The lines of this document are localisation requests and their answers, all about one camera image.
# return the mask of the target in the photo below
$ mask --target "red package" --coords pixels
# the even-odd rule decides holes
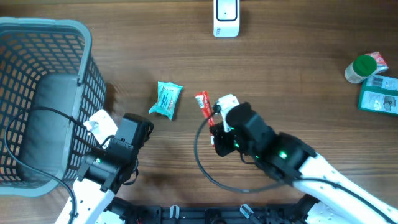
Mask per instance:
[[[384,61],[384,58],[381,56],[380,52],[368,53],[366,55],[369,55],[372,58],[374,58],[377,63],[377,70],[375,74],[382,73],[388,70],[387,63],[386,61]]]
[[[210,99],[209,99],[209,94],[207,91],[201,91],[200,93],[195,94],[195,98],[198,101],[198,104],[200,106],[201,112],[203,113],[205,118],[210,117],[212,114],[211,112],[211,106],[210,106]],[[215,125],[214,119],[210,118],[208,120],[209,127],[212,127]],[[212,133],[210,133],[210,139],[211,139],[211,145],[214,147],[214,136]]]

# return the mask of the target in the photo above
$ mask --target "gray plastic basket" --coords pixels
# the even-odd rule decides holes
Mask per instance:
[[[57,183],[9,157],[4,128],[20,110],[48,106],[84,122],[104,105],[106,87],[80,22],[0,18],[0,195],[36,197]],[[12,126],[11,150],[22,161],[71,184],[96,140],[50,111],[24,114]]]

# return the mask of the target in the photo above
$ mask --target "green light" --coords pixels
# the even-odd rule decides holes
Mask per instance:
[[[234,140],[234,145],[235,147],[239,147],[239,144],[236,142],[236,140]]]
[[[286,159],[287,158],[287,154],[284,151],[280,151],[279,152],[279,157],[281,157],[282,159]]]

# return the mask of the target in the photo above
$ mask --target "wood grain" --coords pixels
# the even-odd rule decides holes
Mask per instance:
[[[23,4],[87,4],[87,3],[121,3],[121,2],[193,2],[209,0],[2,0],[3,5]]]
[[[193,137],[203,120],[194,94],[234,93],[277,131],[303,139],[348,178],[398,207],[398,118],[358,109],[359,85],[344,69],[380,51],[398,78],[395,1],[268,0],[241,3],[241,31],[213,37],[212,2],[2,6],[1,16],[76,19],[90,28],[93,55],[107,82],[107,108],[120,122],[137,113],[155,124],[139,154],[136,184],[118,196],[145,205],[296,202],[290,187],[255,195],[217,188],[197,169]],[[176,119],[148,114],[157,81],[183,85]],[[218,157],[208,133],[199,145],[208,172],[224,184],[269,184],[237,154]],[[0,198],[0,223],[53,223],[67,194]]]

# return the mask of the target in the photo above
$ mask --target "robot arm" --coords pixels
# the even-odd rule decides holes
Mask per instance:
[[[313,203],[313,208],[308,212],[307,222],[319,223],[319,217],[322,217],[323,212],[329,214],[326,220],[330,223],[335,223],[334,215],[348,223],[398,222],[396,209],[341,175],[300,139],[285,133],[276,134],[251,109],[249,103],[239,104],[233,95],[220,99],[215,111],[223,116],[225,124],[218,124],[217,128],[212,129],[216,152],[225,156],[237,150],[251,156],[255,165],[270,178],[285,182],[321,201]],[[339,186],[352,191],[364,201]]]
[[[137,172],[138,152],[148,140],[152,129],[153,124],[149,120],[126,113],[106,149],[92,149],[85,154],[77,171],[77,180],[73,184],[77,202],[73,224],[106,223],[105,219],[111,219],[111,223],[128,221],[124,216],[124,210],[129,208],[119,206],[123,205],[123,201],[115,198],[115,195],[120,186],[130,179],[132,173]],[[101,136],[101,133],[92,133],[96,138]],[[72,201],[69,198],[56,224],[67,223],[71,210]]]

